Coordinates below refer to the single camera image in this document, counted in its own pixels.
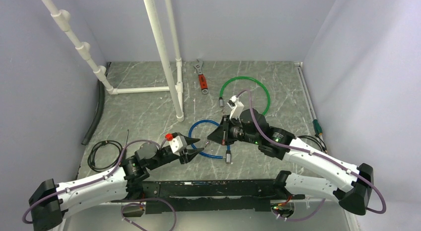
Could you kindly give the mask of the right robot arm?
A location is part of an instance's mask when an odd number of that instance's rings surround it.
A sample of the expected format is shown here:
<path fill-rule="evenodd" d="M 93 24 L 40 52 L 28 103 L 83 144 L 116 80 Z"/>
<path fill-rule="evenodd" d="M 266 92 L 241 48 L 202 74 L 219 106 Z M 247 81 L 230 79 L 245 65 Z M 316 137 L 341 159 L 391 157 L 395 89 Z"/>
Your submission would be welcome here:
<path fill-rule="evenodd" d="M 337 202 L 356 215 L 365 215 L 369 210 L 372 166 L 350 164 L 324 154 L 294 134 L 270 126 L 264 115 L 255 109 L 243 111 L 237 120 L 224 115 L 208 140 L 223 146 L 236 141 L 254 144 L 266 156 L 298 164 L 317 174 L 317 177 L 308 177 L 281 171 L 273 186 L 274 194 L 280 199 L 306 194 Z"/>

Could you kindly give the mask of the blue cable lock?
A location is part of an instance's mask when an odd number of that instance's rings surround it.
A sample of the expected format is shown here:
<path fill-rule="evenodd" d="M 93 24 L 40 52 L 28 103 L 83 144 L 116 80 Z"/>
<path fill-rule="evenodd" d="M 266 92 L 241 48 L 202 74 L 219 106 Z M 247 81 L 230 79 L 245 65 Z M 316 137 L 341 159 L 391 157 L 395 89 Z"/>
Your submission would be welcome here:
<path fill-rule="evenodd" d="M 202 119 L 192 124 L 192 126 L 188 130 L 188 136 L 191 138 L 201 138 L 202 141 L 196 144 L 197 148 L 203 148 L 204 150 L 199 154 L 200 158 L 218 162 L 223 165 L 232 164 L 231 160 L 226 158 L 226 155 L 231 155 L 231 148 L 230 146 L 222 146 L 215 142 L 210 141 L 209 145 L 205 148 L 207 136 L 211 133 L 215 128 L 219 126 L 219 123 L 210 120 L 210 119 Z"/>

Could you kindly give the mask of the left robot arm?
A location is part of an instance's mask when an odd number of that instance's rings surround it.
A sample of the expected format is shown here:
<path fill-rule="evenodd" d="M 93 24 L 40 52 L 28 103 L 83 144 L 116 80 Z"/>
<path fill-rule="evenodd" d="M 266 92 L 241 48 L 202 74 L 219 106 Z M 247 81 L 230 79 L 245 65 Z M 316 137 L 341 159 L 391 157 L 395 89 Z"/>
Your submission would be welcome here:
<path fill-rule="evenodd" d="M 23 222 L 36 231 L 48 231 L 64 219 L 99 204 L 136 201 L 142 196 L 141 183 L 149 178 L 149 171 L 176 160 L 187 164 L 202 151 L 188 148 L 199 139 L 181 133 L 167 134 L 165 141 L 167 146 L 141 139 L 134 155 L 124 158 L 127 149 L 123 148 L 115 166 L 92 176 L 61 183 L 54 179 L 43 181 L 29 198 L 30 207 L 23 214 Z"/>

